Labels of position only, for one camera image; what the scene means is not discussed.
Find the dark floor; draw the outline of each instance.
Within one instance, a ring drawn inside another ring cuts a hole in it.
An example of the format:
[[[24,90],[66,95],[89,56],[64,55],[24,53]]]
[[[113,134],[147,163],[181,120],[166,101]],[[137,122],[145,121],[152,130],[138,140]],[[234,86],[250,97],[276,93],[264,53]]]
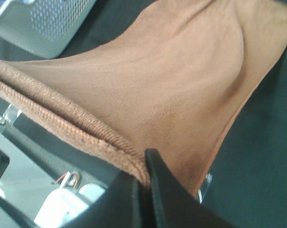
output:
[[[114,39],[151,2],[98,0],[60,57]],[[0,58],[39,59],[3,40]],[[243,108],[211,173],[206,207],[240,228],[287,228],[287,50]]]

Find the metal grate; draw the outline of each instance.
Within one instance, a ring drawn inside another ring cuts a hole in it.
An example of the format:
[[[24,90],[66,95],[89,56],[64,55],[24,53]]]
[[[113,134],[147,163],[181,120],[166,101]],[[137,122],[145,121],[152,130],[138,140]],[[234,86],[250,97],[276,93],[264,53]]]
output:
[[[50,41],[60,40],[89,0],[36,0],[30,11],[32,28]]]

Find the tan fabric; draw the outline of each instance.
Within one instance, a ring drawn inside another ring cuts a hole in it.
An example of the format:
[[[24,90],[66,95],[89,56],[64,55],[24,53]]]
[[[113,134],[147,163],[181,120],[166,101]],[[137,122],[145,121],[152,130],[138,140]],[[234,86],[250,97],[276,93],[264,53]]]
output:
[[[195,194],[240,109],[286,45],[287,5],[159,0],[92,51],[0,61],[0,96],[145,185],[144,150],[158,148]]]

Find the perforated metal panel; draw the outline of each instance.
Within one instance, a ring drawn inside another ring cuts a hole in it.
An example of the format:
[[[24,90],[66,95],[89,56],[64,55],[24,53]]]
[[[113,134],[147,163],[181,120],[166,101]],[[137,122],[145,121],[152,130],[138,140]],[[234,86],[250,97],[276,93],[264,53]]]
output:
[[[60,40],[77,20],[89,0],[36,0],[32,28],[49,41]]]
[[[0,37],[43,58],[57,57],[96,0],[5,0]]]

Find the wire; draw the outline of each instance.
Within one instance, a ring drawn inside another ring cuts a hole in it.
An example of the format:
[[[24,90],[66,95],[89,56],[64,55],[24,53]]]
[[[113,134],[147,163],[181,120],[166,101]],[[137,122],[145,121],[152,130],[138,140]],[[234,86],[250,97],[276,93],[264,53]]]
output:
[[[80,176],[79,176],[79,174],[76,173],[76,172],[73,172],[73,175],[74,175],[74,178],[76,179],[75,184],[74,184],[74,186],[73,186],[73,189],[75,189],[75,188],[77,187],[77,185],[78,185]]]
[[[67,172],[64,173],[61,177],[59,177],[58,180],[56,180],[56,182],[54,184],[57,184],[63,177],[66,176],[66,174],[67,174]]]

